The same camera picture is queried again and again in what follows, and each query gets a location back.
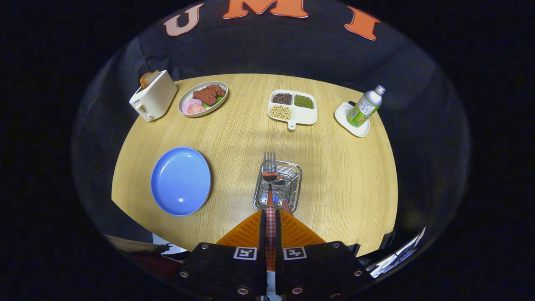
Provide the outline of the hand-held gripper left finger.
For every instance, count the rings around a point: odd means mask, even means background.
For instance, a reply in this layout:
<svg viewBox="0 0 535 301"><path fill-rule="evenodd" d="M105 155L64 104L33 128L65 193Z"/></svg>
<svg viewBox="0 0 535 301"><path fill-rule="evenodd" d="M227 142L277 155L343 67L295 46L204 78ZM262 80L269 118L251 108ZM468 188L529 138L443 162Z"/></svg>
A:
<svg viewBox="0 0 535 301"><path fill-rule="evenodd" d="M178 272L178 286L197 298L261 298L266 295L266 211L253 238L256 247L201 242Z"/></svg>

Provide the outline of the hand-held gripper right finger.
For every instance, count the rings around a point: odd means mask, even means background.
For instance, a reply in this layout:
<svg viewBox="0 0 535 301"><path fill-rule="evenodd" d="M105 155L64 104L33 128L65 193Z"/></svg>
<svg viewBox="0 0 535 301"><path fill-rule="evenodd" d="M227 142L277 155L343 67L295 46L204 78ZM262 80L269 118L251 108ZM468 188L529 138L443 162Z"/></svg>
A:
<svg viewBox="0 0 535 301"><path fill-rule="evenodd" d="M340 241L283 246L283 210L277 210L275 293L281 298L356 298L372 276Z"/></svg>

